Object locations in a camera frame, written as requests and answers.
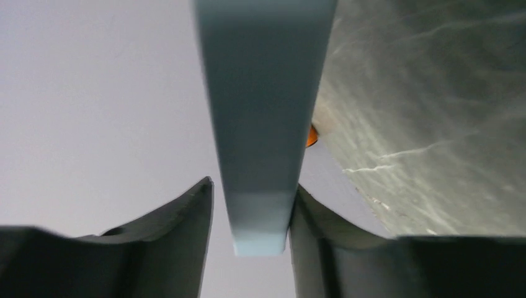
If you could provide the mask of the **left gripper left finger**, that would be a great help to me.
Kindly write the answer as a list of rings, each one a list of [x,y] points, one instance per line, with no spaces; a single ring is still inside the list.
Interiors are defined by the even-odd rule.
[[[2,297],[198,297],[212,225],[213,183],[102,235],[68,238],[1,227]]]

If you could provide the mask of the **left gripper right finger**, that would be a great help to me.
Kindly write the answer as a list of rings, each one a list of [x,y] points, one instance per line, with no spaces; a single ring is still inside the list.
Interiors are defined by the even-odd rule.
[[[525,239],[383,238],[296,193],[290,249],[298,297],[524,297]]]

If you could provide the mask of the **light blue power strip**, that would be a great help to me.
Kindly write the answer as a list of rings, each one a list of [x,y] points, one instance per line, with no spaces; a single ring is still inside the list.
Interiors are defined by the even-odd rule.
[[[283,253],[335,1],[196,1],[237,256]]]

